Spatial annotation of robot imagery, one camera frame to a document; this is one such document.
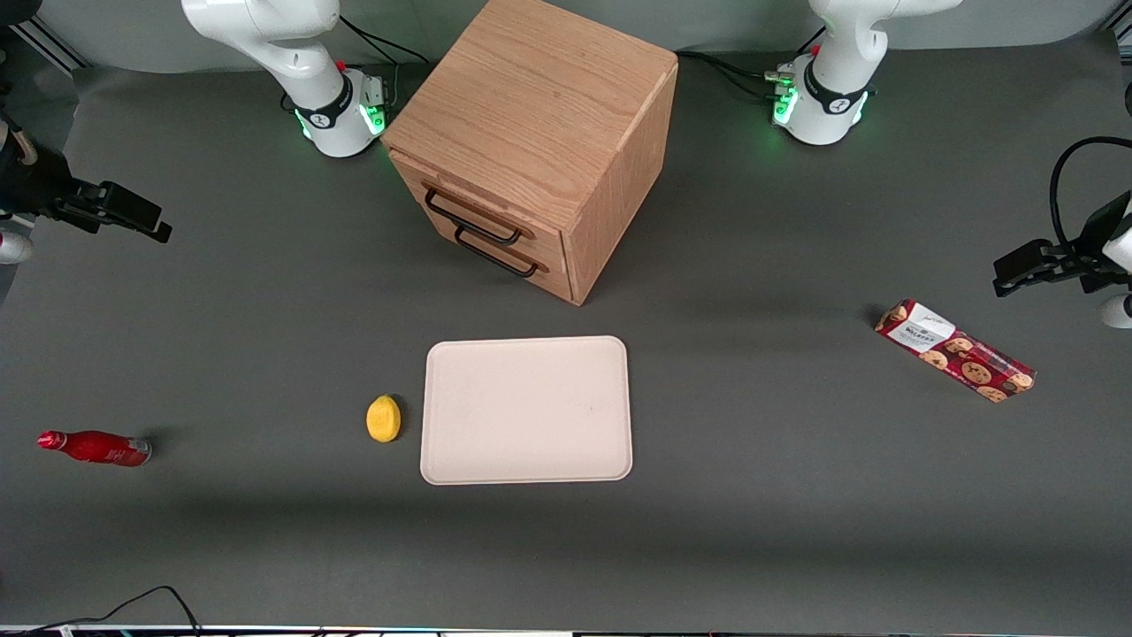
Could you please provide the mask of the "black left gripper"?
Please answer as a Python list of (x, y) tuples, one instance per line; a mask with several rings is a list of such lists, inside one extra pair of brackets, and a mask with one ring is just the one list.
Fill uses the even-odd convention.
[(995, 294), (1007, 296), (1039, 283), (1067, 279), (1078, 279), (1086, 294), (1129, 287), (1129, 192), (1124, 192), (1091, 213), (1072, 241), (1060, 238), (1065, 253), (1062, 262), (1060, 246), (1047, 239), (1023, 243), (994, 262)]

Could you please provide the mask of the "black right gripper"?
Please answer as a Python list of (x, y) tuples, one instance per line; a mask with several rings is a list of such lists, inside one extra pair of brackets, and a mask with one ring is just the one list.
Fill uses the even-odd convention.
[(28, 134), (5, 134), (1, 153), (1, 210), (3, 219), (40, 215), (97, 233), (103, 218), (131, 229), (158, 243), (168, 243), (172, 226), (161, 221), (161, 206), (125, 186), (103, 181), (97, 207), (89, 193), (97, 186), (72, 177), (65, 156), (45, 148)]

